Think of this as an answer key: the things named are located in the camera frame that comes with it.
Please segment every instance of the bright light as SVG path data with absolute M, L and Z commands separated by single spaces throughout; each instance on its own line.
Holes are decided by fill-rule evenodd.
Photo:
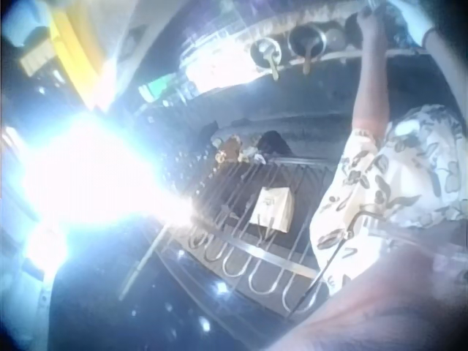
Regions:
M 44 273 L 55 274 L 67 258 L 65 234 L 39 224 L 29 236 L 25 257 Z
M 25 169 L 26 197 L 49 222 L 99 225 L 150 214 L 190 223 L 191 201 L 159 188 L 152 165 L 91 119 L 31 153 Z
M 218 282 L 218 284 L 216 284 L 216 288 L 218 290 L 218 295 L 223 295 L 229 291 L 226 283 L 224 282 Z
M 200 317 L 198 320 L 200 321 L 200 325 L 205 333 L 211 330 L 210 322 L 206 318 Z

